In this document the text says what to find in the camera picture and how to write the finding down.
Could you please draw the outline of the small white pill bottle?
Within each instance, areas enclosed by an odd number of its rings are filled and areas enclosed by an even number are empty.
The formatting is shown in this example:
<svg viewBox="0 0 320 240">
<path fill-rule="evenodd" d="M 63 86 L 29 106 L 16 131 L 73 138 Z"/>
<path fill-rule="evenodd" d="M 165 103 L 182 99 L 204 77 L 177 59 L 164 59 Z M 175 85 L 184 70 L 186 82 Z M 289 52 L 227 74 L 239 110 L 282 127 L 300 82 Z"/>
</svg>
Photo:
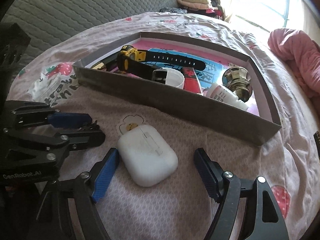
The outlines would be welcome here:
<svg viewBox="0 0 320 240">
<path fill-rule="evenodd" d="M 247 111 L 248 109 L 248 106 L 241 101 L 236 94 L 231 92 L 228 88 L 215 82 L 212 83 L 207 90 L 206 97 L 226 103 L 243 111 Z"/>
</svg>

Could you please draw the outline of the grey cardboard box lid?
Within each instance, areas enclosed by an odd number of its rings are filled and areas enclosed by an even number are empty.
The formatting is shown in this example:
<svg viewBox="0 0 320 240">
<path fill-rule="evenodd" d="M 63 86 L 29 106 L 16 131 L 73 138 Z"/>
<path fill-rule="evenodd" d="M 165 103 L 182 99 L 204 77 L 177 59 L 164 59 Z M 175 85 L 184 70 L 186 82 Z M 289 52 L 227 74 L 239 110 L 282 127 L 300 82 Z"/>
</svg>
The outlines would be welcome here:
<svg viewBox="0 0 320 240">
<path fill-rule="evenodd" d="M 116 52 L 123 45 L 137 41 L 153 41 L 175 48 L 183 46 L 210 55 L 225 56 L 228 60 L 245 66 L 252 78 L 259 115 L 161 83 L 91 69 L 93 64 Z M 132 103 L 154 107 L 258 146 L 270 140 L 281 129 L 281 120 L 273 96 L 254 61 L 246 54 L 215 43 L 175 34 L 138 32 L 94 51 L 76 61 L 73 67 L 80 84 L 91 89 Z"/>
</svg>

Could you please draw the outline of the pink blue children's book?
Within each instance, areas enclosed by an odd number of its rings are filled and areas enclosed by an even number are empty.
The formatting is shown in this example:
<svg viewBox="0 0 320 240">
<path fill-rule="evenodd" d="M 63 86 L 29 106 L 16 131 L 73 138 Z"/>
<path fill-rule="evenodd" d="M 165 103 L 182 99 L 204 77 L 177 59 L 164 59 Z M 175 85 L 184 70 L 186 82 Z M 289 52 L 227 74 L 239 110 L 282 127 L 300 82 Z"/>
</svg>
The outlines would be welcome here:
<svg viewBox="0 0 320 240">
<path fill-rule="evenodd" d="M 145 50 L 148 61 L 143 63 L 154 66 L 156 69 L 166 67 L 181 72 L 183 67 L 193 68 L 200 82 L 203 96 L 206 96 L 207 90 L 214 82 L 224 86 L 222 75 L 231 66 L 231 63 L 222 57 L 184 46 L 147 40 L 137 41 L 132 46 L 138 51 Z M 248 106 L 248 113 L 259 115 L 255 97 L 252 96 L 245 104 Z"/>
</svg>

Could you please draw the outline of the pink red duvet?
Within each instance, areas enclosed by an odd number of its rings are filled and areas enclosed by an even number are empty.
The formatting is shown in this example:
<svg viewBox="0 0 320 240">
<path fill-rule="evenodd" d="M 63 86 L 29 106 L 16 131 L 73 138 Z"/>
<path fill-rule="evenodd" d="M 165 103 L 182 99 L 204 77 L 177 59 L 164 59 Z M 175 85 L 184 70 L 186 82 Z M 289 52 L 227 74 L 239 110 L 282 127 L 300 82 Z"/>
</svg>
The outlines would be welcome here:
<svg viewBox="0 0 320 240">
<path fill-rule="evenodd" d="M 306 96 L 319 108 L 319 45 L 304 31 L 286 28 L 272 31 L 267 44 L 291 68 Z"/>
</svg>

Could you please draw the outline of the black lettered flat tag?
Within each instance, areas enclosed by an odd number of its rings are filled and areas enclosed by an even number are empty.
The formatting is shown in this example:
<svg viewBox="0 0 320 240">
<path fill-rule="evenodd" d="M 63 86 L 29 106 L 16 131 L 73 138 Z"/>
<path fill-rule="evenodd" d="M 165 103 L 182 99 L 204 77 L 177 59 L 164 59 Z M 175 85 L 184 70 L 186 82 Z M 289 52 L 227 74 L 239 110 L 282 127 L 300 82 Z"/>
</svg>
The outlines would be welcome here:
<svg viewBox="0 0 320 240">
<path fill-rule="evenodd" d="M 314 133 L 313 137 L 314 137 L 315 142 L 316 142 L 317 144 L 320 144 L 320 133 L 319 133 L 319 131 L 316 131 L 316 132 Z"/>
</svg>

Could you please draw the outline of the folded clothes pile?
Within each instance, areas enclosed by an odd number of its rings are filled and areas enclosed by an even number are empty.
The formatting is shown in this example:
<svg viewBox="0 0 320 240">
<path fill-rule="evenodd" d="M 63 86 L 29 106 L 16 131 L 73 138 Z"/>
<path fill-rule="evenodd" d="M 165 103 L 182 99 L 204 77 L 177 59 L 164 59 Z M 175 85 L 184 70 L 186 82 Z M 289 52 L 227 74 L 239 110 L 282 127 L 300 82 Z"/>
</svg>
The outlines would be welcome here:
<svg viewBox="0 0 320 240">
<path fill-rule="evenodd" d="M 188 13 L 224 20 L 223 8 L 218 0 L 176 0 L 181 9 Z"/>
</svg>

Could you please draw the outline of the grey quilted headboard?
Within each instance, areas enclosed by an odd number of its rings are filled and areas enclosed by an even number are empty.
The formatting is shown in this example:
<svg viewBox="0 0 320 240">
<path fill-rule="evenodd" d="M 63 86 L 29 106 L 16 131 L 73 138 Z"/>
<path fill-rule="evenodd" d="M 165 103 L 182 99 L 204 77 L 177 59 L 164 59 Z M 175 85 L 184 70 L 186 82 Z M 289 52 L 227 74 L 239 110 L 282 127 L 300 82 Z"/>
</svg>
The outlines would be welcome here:
<svg viewBox="0 0 320 240">
<path fill-rule="evenodd" d="M 31 38 L 21 63 L 89 28 L 144 12 L 176 7 L 176 0 L 14 0 L 2 18 Z"/>
</svg>

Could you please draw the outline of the window with blue frame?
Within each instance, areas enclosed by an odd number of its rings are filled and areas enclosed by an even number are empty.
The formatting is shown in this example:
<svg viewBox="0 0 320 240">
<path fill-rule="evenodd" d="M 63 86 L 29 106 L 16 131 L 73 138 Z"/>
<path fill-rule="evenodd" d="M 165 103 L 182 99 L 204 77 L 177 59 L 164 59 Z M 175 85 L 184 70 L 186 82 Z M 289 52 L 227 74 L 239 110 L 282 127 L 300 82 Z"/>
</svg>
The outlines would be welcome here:
<svg viewBox="0 0 320 240">
<path fill-rule="evenodd" d="M 265 31 L 285 27 L 290 0 L 226 0 L 231 15 Z"/>
</svg>

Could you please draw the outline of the white earbuds case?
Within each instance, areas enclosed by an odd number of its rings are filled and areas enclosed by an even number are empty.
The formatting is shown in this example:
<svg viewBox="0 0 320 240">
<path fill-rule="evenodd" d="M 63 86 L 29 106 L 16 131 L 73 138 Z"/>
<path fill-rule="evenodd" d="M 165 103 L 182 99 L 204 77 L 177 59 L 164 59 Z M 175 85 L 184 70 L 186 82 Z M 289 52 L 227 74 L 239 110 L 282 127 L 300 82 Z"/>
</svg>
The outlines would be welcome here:
<svg viewBox="0 0 320 240">
<path fill-rule="evenodd" d="M 132 180 L 141 187 L 160 183 L 178 167 L 177 154 L 150 125 L 140 125 L 122 135 L 117 149 Z"/>
</svg>

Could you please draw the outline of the brass door knob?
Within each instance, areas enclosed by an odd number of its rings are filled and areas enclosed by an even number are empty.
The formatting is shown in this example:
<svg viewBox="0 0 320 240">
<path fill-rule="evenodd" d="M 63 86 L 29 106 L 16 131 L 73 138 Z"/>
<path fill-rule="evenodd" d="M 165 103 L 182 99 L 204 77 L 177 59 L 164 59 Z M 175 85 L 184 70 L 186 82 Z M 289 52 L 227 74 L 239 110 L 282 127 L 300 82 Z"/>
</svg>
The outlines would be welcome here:
<svg viewBox="0 0 320 240">
<path fill-rule="evenodd" d="M 228 68 L 222 76 L 222 84 L 243 102 L 252 96 L 251 77 L 244 67 Z"/>
</svg>

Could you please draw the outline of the pink strawberry print bedsheet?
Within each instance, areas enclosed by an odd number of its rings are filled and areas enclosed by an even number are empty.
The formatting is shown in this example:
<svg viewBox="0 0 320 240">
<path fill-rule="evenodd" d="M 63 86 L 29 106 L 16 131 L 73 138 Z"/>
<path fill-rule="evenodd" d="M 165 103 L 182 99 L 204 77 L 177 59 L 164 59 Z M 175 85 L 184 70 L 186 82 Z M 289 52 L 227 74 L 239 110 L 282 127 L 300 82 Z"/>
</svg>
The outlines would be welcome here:
<svg viewBox="0 0 320 240">
<path fill-rule="evenodd" d="M 80 84 L 75 72 L 63 74 L 60 63 L 74 63 L 94 51 L 138 32 L 175 34 L 208 41 L 248 55 L 273 96 L 281 129 L 255 145 L 208 127 Z M 319 117 L 289 67 L 253 35 L 235 31 L 220 20 L 194 14 L 147 12 L 102 24 L 48 49 L 15 77 L 12 100 L 47 102 L 70 112 L 86 112 L 101 124 L 107 142 L 73 153 L 61 178 L 90 168 L 127 131 L 129 122 L 154 127 L 178 157 L 177 170 L 164 181 L 141 187 L 120 165 L 98 204 L 103 224 L 114 239 L 202 239 L 217 205 L 210 200 L 192 163 L 198 147 L 223 168 L 252 179 L 264 176 L 281 205 L 290 239 L 301 239 L 319 211 L 319 157 L 314 133 Z"/>
</svg>

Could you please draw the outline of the dark blue patterned cloth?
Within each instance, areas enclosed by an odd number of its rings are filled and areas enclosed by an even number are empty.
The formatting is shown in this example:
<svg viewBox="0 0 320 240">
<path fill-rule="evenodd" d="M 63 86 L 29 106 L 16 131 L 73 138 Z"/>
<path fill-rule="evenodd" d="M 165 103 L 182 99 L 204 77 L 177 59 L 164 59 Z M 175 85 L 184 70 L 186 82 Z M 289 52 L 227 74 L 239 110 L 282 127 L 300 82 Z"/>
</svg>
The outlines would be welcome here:
<svg viewBox="0 0 320 240">
<path fill-rule="evenodd" d="M 161 8 L 159 12 L 164 13 L 164 12 L 169 12 L 172 14 L 187 14 L 188 11 L 186 9 L 181 9 L 181 8 Z"/>
</svg>

